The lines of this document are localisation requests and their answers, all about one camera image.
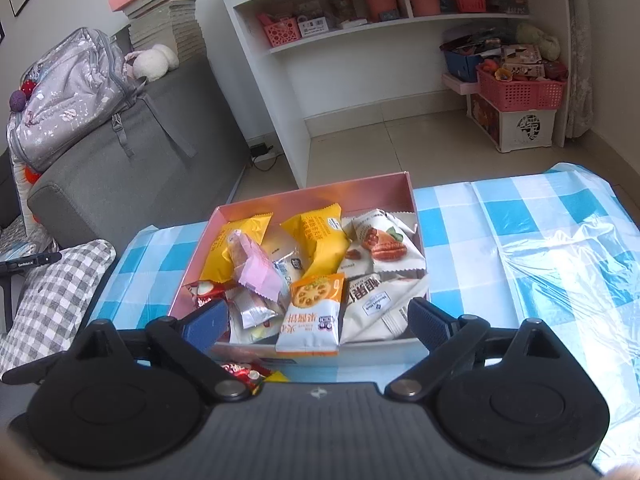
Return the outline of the pink pen cup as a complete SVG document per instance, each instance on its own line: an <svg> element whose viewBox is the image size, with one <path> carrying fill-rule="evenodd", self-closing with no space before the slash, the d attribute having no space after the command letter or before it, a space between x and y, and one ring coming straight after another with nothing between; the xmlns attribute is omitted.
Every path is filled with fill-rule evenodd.
<svg viewBox="0 0 640 480"><path fill-rule="evenodd" d="M395 12L398 10L397 0L366 0L369 18L373 23L381 21L383 13Z"/></svg>

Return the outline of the stack of books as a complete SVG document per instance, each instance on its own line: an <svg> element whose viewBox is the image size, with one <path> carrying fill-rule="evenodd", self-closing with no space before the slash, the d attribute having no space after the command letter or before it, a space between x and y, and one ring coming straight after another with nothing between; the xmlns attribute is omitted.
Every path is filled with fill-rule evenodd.
<svg viewBox="0 0 640 480"><path fill-rule="evenodd" d="M128 18L134 51L163 44L180 63L206 55L206 44L195 16L196 0L108 0L113 12Z"/></svg>

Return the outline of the large red snack pack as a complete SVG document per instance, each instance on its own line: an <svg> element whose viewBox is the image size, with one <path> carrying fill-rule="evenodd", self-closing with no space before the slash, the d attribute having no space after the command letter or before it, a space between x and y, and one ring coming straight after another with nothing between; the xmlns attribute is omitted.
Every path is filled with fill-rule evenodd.
<svg viewBox="0 0 640 480"><path fill-rule="evenodd" d="M189 293L193 307L201 309L216 304L218 301L227 300L227 292L230 286L219 284L211 280L199 280L191 282L184 286Z"/></svg>

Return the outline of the power strip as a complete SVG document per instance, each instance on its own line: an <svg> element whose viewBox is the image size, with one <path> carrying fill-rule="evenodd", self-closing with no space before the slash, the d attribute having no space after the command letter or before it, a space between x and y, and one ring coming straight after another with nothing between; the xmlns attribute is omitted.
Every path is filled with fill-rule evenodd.
<svg viewBox="0 0 640 480"><path fill-rule="evenodd" d="M259 157L266 156L271 153L273 146L265 142L254 144L250 147L250 157L252 159L258 159Z"/></svg>

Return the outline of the small red snack pack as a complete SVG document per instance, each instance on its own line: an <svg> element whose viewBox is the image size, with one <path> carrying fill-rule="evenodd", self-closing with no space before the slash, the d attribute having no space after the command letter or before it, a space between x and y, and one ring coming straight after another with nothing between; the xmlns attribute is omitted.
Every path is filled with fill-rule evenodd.
<svg viewBox="0 0 640 480"><path fill-rule="evenodd" d="M223 362L220 366L246 385L251 392L256 392L262 383L272 375L271 370L258 364Z"/></svg>

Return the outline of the silver grey backpack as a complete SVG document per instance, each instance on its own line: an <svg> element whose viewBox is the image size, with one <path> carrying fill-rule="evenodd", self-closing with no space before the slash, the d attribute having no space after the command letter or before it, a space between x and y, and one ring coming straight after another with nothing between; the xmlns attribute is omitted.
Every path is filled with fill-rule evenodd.
<svg viewBox="0 0 640 480"><path fill-rule="evenodd" d="M121 110L133 106L144 81L130 76L125 55L99 29L81 27L23 75L35 84L22 110L10 114L8 147L42 174L62 154Z"/></svg>

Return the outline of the silver foil packet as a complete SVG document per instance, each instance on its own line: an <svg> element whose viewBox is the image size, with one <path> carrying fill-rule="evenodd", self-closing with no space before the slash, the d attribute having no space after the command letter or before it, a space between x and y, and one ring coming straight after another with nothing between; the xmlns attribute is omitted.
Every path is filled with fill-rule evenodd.
<svg viewBox="0 0 640 480"><path fill-rule="evenodd" d="M226 297L238 310L243 328L256 327L282 314L273 301L242 286L227 290Z"/></svg>

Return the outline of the lotus chip orange pack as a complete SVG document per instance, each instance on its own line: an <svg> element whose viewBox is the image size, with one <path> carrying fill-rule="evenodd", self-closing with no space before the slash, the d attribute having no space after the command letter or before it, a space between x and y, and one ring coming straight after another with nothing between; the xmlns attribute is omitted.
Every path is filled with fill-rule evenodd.
<svg viewBox="0 0 640 480"><path fill-rule="evenodd" d="M291 302L274 347L280 356L336 356L340 345L343 273L308 276L291 287Z"/></svg>

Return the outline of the orange plush toy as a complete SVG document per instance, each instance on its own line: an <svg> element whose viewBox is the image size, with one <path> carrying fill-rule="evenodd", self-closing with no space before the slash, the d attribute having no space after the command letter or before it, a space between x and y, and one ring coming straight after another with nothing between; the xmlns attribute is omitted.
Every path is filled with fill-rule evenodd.
<svg viewBox="0 0 640 480"><path fill-rule="evenodd" d="M30 185L34 185L41 178L41 174L37 171L32 170L32 168L29 168L29 166L24 165L22 171L25 180Z"/></svg>

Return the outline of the white pecan snack pack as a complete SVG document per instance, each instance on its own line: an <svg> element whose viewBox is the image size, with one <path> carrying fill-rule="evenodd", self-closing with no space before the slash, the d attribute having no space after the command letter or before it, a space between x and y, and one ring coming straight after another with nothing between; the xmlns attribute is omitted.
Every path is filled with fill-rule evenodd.
<svg viewBox="0 0 640 480"><path fill-rule="evenodd" d="M416 228L383 209L348 218L346 234L352 241L338 270L346 278L371 273L422 272L426 260L413 241Z"/></svg>

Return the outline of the white nut snack pack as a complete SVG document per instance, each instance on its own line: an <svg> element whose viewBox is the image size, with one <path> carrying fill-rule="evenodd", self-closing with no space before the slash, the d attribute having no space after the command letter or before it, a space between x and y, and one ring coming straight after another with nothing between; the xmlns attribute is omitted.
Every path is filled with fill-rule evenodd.
<svg viewBox="0 0 640 480"><path fill-rule="evenodd" d="M425 299L427 293L427 275L384 280L373 273L354 278L347 286L340 344L396 339L408 327L409 301Z"/></svg>

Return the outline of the white blue pastry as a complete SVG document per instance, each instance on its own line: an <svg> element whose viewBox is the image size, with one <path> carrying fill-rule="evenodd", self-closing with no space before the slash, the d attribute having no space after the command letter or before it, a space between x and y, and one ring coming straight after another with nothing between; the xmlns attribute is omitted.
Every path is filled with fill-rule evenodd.
<svg viewBox="0 0 640 480"><path fill-rule="evenodd" d="M306 257L302 254L295 240L279 238L265 240L262 248L271 259L274 267L291 285L300 280L306 272Z"/></svg>

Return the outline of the pink rice cracker pack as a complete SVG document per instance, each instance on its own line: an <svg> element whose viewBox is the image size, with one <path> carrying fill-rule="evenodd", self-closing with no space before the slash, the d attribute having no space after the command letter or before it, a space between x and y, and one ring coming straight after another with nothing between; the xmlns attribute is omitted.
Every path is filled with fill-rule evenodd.
<svg viewBox="0 0 640 480"><path fill-rule="evenodd" d="M235 281L262 298L280 304L286 296L285 279L260 245L244 238L242 246L246 259L235 268Z"/></svg>

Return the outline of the black tripod mount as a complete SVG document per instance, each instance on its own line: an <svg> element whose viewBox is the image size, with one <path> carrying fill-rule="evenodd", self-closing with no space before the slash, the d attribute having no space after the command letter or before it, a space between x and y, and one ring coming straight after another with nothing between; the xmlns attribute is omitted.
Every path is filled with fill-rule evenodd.
<svg viewBox="0 0 640 480"><path fill-rule="evenodd" d="M18 296L20 296L25 276L28 271L48 266L62 259L60 252L40 252L1 263L1 307L3 330L8 332L14 322L17 311Z"/></svg>

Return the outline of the blue checkered tablecloth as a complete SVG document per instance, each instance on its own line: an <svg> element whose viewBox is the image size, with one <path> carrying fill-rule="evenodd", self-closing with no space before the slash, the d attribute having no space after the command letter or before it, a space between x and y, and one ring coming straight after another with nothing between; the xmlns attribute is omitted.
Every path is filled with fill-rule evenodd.
<svg viewBox="0 0 640 480"><path fill-rule="evenodd" d="M217 208L206 222L140 231L93 310L120 330L192 310L198 277L226 223L281 222L339 204L345 216L414 212L433 304L495 326L546 322L605 397L601 470L639 459L639 231L612 186L560 162L542 174L413 188L408 174L338 182Z"/></svg>

